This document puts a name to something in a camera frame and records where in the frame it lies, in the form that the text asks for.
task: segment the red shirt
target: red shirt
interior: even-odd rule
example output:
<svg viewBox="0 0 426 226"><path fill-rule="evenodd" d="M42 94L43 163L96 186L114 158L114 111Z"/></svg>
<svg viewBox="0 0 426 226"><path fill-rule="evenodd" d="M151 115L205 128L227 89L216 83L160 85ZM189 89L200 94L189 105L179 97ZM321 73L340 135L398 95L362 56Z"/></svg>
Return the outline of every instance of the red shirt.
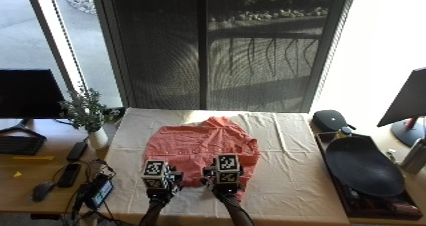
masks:
<svg viewBox="0 0 426 226"><path fill-rule="evenodd" d="M244 167L240 182L245 186L260 157L257 140L227 117L211 117L199 126L161 127L148 141L143 160L167 161L184 172L184 186L200 187L203 168L212 165L216 155L225 153L239 156Z"/></svg>

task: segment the monitor stand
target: monitor stand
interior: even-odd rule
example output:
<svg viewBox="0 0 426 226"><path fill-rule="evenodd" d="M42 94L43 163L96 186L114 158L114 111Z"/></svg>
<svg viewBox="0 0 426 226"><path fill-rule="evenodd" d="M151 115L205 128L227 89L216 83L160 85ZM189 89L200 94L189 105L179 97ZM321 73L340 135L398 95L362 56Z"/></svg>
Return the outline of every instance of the monitor stand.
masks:
<svg viewBox="0 0 426 226"><path fill-rule="evenodd" d="M31 129L28 129L26 127L26 125L27 125L30 120L31 119L23 119L15 126L12 126L10 128L6 128L6 129L2 129L0 130L0 134L2 133L8 133L8 132L12 132L12 131L23 131L23 132L26 132L26 133L28 133L28 134L31 134L31 135L34 135L34 136L36 136L39 138L44 138L46 139L46 136L43 136L42 134L38 134L35 131L32 131Z"/></svg>
<svg viewBox="0 0 426 226"><path fill-rule="evenodd" d="M425 137L424 125L417 123L416 118L410 118L392 124L390 130L398 140L409 147L414 145L414 142Z"/></svg>

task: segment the table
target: table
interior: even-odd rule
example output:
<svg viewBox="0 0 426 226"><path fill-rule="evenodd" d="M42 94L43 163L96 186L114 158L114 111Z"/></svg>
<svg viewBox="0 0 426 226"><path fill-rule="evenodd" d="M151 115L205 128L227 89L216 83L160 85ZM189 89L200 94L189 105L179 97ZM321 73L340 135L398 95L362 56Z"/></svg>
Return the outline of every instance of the table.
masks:
<svg viewBox="0 0 426 226"><path fill-rule="evenodd" d="M149 199L143 154L161 126L228 117L259 140L261 158L241 206L256 225L349 225L307 114L129 108L106 156L116 171L107 205L115 219L137 224ZM111 216L103 206L99 210ZM88 219L83 224L91 225ZM225 206L204 187L184 188L161 211L159 225L232 225Z"/></svg>
<svg viewBox="0 0 426 226"><path fill-rule="evenodd" d="M19 123L16 119L2 119L0 128L11 127ZM55 187L43 202L34 202L34 187L52 180L56 171L67 164L67 155L75 143L87 137L86 131L79 131L72 126L55 122L51 119L36 119L31 121L28 128L47 136L44 146L38 156L55 156L54 160L18 160L14 155L0 154L0 212L32 213L32 214L64 214L68 202L80 184L86 181L84 169L82 167L79 178L74 187ZM82 160L91 161L106 155L106 151L96 152L88 148Z"/></svg>
<svg viewBox="0 0 426 226"><path fill-rule="evenodd" d="M311 123L313 132L321 132L316 125ZM390 131L390 125L380 128L369 128L368 130L358 127L354 131L358 134L368 135L372 137L377 147L385 154L389 149L394 149L396 152L393 156L397 162L402 162L405 156L408 155L410 148L405 146L398 139L394 137ZM426 168L421 170L418 174L406 173L401 170L405 177L406 191L420 207L424 215L426 215ZM426 226L426 217L424 216L420 220L392 220L392 219L372 219L372 218L349 218L350 223L354 224L388 224L388 225L424 225Z"/></svg>

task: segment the potted plant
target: potted plant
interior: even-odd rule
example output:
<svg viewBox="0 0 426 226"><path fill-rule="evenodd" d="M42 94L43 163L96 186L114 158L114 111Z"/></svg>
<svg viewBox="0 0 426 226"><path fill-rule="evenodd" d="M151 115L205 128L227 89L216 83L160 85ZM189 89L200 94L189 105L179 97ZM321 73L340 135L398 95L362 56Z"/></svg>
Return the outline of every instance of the potted plant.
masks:
<svg viewBox="0 0 426 226"><path fill-rule="evenodd" d="M79 91L68 91L71 100L60 102L64 112L62 117L67 118L75 129L84 128L88 132L88 144L95 149L107 146L108 136L103 128L107 121L119 115L118 110L107 111L107 105L102 104L102 94L94 89L79 86Z"/></svg>

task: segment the window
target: window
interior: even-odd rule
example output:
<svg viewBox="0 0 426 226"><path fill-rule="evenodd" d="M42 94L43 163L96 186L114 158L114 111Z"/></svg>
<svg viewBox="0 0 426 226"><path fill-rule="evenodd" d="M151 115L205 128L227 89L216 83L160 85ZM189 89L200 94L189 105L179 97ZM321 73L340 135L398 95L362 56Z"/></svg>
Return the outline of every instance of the window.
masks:
<svg viewBox="0 0 426 226"><path fill-rule="evenodd" d="M84 81L103 103L123 106L96 10L83 12L67 0L0 1L2 67L51 68L64 96Z"/></svg>
<svg viewBox="0 0 426 226"><path fill-rule="evenodd" d="M377 128L412 70L426 67L425 8L425 0L354 0L312 112L338 110L358 133Z"/></svg>
<svg viewBox="0 0 426 226"><path fill-rule="evenodd" d="M308 112L350 0L96 2L125 106Z"/></svg>

